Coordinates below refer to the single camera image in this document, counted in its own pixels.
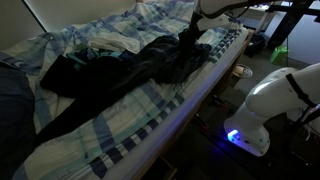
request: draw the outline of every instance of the blue and white checkered sheet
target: blue and white checkered sheet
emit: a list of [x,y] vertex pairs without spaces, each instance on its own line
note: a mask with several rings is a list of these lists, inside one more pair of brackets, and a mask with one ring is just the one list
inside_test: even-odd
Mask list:
[[[141,49],[159,36],[177,37],[188,26],[192,3],[159,2],[138,3],[123,15],[44,33],[0,52],[1,62],[27,73],[35,95],[37,132],[73,101],[39,85],[39,80],[59,55],[83,48],[90,38],[110,32],[138,40]],[[241,25],[236,23],[208,30],[199,40],[213,47],[207,63],[218,61],[240,31]],[[38,147],[17,170],[14,179],[80,178],[90,173],[103,178],[108,169],[188,97],[192,92],[189,87],[196,87],[195,83],[199,83],[192,81],[199,73],[202,72],[195,72],[179,89],[170,85],[159,86],[152,80],[136,88],[72,133]]]

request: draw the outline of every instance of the dark blue clothing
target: dark blue clothing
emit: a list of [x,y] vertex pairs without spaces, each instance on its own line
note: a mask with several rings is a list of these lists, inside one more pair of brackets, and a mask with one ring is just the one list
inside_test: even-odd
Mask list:
[[68,53],[66,56],[69,59],[75,60],[77,70],[80,70],[82,66],[87,65],[90,61],[98,59],[103,56],[112,56],[118,58],[121,55],[120,52],[113,51],[95,51],[91,48],[81,49],[80,51]]
[[34,95],[25,73],[0,63],[0,179],[33,152]]
[[187,53],[181,53],[180,49],[177,39],[163,36],[148,44],[138,54],[125,51],[119,58],[99,57],[89,61],[80,70],[74,68],[75,61],[60,56],[44,76],[41,85],[76,99],[40,131],[36,146],[72,132],[150,78],[159,84],[185,82],[206,61],[211,46],[194,45]]

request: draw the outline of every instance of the white fabric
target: white fabric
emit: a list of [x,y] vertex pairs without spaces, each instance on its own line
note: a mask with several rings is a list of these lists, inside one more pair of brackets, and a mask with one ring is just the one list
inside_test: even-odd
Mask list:
[[136,39],[123,36],[119,33],[101,33],[89,39],[88,46],[93,49],[104,49],[116,52],[128,50],[133,53],[140,51],[140,42]]

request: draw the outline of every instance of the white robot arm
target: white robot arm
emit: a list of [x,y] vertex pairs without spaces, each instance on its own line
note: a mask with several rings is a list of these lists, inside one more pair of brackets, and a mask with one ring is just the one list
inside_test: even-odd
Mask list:
[[235,115],[224,122],[225,132],[232,143],[255,156],[262,156],[270,146],[269,133],[263,124],[280,113],[308,106],[298,97],[297,90],[286,77],[288,74],[311,102],[320,102],[320,86],[317,85],[320,64],[300,71],[294,68],[274,71],[250,91]]
[[[196,0],[190,26],[180,33],[180,41],[192,45],[205,30],[221,26],[228,21],[228,18],[222,15],[224,12],[266,2],[272,1]],[[270,146],[270,140],[263,124],[280,113],[305,107],[310,103],[320,103],[320,85],[317,85],[319,77],[320,64],[300,71],[283,68],[268,75],[251,90],[235,115],[225,121],[224,129],[228,139],[255,156],[264,155]]]

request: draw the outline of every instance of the mattress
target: mattress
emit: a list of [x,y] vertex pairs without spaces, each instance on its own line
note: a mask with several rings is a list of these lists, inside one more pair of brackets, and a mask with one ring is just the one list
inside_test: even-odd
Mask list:
[[210,91],[219,81],[225,71],[231,66],[232,60],[243,47],[243,42],[247,38],[248,31],[242,29],[241,34],[233,41],[225,53],[217,63],[206,66],[210,71],[203,79],[203,83],[193,91],[190,96],[172,111],[166,120],[161,123],[146,139],[143,140],[136,148],[134,148],[123,160],[117,163],[105,176],[105,179],[131,179],[139,171],[148,158],[152,157],[154,152],[159,150],[164,142],[175,132],[177,127],[181,127],[184,119],[187,118],[189,112],[195,108],[201,100],[201,97]]

